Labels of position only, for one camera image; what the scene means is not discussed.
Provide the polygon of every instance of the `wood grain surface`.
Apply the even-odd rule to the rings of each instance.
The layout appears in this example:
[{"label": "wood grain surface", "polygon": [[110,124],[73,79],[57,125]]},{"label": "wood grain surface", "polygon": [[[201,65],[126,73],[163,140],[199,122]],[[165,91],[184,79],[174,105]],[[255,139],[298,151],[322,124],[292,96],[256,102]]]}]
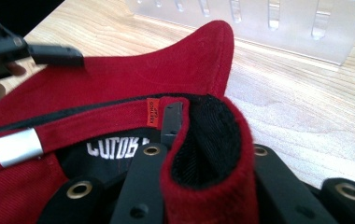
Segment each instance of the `wood grain surface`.
[{"label": "wood grain surface", "polygon": [[[123,0],[65,0],[25,39],[70,45],[85,56],[128,56],[170,46],[194,29],[134,15]],[[42,67],[21,62],[25,77]],[[226,95],[239,107],[255,143],[272,148],[303,181],[355,181],[355,47],[341,65],[235,40]]]}]

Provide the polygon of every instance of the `red cap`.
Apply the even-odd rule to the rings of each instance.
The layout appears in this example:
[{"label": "red cap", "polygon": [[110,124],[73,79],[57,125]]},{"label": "red cap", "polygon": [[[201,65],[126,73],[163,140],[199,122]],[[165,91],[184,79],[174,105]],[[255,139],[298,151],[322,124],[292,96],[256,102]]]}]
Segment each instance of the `red cap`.
[{"label": "red cap", "polygon": [[[0,101],[0,137],[24,130],[29,120],[37,124],[44,155],[8,168],[0,164],[0,223],[37,221],[52,194],[67,180],[54,150],[105,133],[147,127],[147,105],[141,97],[172,93],[219,99],[234,116],[241,144],[234,169],[221,182],[204,189],[179,185],[171,172],[190,129],[189,111],[185,112],[186,122],[161,173],[168,222],[257,222],[249,127],[223,96],[233,51],[231,27],[213,21],[166,49],[132,57],[88,57],[84,67],[48,66],[30,77]],[[42,117],[108,102],[120,104],[56,120]]]}]

